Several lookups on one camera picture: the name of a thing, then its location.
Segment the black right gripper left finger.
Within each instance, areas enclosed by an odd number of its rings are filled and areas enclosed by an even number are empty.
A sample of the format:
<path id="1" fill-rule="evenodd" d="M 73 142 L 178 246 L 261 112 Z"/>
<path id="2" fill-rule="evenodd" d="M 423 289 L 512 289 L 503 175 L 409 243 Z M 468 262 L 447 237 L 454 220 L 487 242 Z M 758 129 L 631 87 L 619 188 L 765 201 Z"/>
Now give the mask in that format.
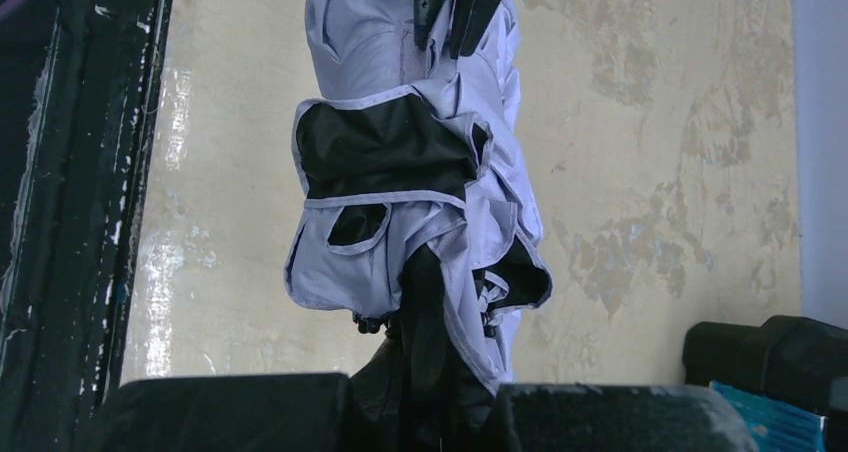
<path id="1" fill-rule="evenodd" d="M 149 379 L 109 395 L 79 451 L 352 451 L 341 373 Z"/>

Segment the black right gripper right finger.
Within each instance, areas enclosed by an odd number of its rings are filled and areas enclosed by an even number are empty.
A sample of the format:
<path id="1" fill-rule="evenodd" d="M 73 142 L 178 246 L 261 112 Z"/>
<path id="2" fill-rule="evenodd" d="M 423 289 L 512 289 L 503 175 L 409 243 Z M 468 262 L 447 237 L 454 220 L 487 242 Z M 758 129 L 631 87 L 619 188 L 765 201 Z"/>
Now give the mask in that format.
<path id="1" fill-rule="evenodd" d="M 700 386 L 506 384 L 496 451 L 755 451 L 741 416 Z"/>

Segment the lavender folding umbrella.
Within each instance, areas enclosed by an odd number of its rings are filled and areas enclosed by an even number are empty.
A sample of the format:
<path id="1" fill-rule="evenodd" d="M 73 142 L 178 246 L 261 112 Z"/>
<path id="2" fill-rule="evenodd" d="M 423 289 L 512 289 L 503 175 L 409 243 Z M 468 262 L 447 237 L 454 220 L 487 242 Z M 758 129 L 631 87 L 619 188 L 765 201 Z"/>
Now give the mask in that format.
<path id="1" fill-rule="evenodd" d="M 553 290 L 515 133 L 518 13 L 502 0 L 452 59 L 450 31 L 418 49 L 413 1 L 305 0 L 321 95 L 293 125 L 305 202 L 284 283 L 301 307 L 393 328 L 412 402 L 478 427 L 522 311 Z"/>

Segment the black plastic toolbox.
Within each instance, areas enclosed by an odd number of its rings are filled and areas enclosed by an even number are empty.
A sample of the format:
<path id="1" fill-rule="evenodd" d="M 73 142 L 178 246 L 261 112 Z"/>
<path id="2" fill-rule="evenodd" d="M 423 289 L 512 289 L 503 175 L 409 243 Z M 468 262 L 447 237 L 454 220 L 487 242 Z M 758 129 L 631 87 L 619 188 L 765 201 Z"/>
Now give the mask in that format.
<path id="1" fill-rule="evenodd" d="M 760 450 L 846 450 L 846 330 L 784 315 L 759 327 L 700 322 L 682 362 L 686 383 L 728 401 Z"/>

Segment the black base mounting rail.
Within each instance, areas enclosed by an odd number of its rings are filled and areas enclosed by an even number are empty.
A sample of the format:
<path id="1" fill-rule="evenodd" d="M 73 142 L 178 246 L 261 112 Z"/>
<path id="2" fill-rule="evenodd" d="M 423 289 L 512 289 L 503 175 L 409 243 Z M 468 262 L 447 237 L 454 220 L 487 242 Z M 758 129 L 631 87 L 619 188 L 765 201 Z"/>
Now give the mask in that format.
<path id="1" fill-rule="evenodd" d="M 1 447 L 120 382 L 173 0 L 1 0 Z"/>

